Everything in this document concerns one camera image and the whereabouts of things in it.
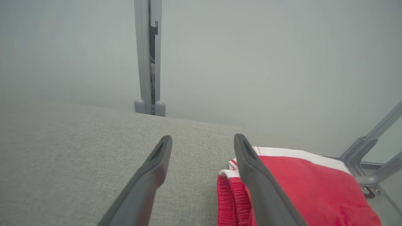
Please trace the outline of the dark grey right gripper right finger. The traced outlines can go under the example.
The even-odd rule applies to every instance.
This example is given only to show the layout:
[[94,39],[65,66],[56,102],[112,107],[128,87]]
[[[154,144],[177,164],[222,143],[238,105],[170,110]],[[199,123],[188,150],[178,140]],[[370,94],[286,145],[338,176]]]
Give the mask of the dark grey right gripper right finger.
[[234,150],[242,182],[248,187],[258,226],[306,226],[307,223],[246,136],[234,136]]

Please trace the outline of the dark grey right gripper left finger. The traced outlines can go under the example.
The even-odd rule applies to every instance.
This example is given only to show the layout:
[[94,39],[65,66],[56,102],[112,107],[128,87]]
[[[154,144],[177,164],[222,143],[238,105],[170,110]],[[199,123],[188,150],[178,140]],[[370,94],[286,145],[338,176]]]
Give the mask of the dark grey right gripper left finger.
[[164,183],[172,138],[163,136],[102,217],[99,226],[147,226],[157,189]]

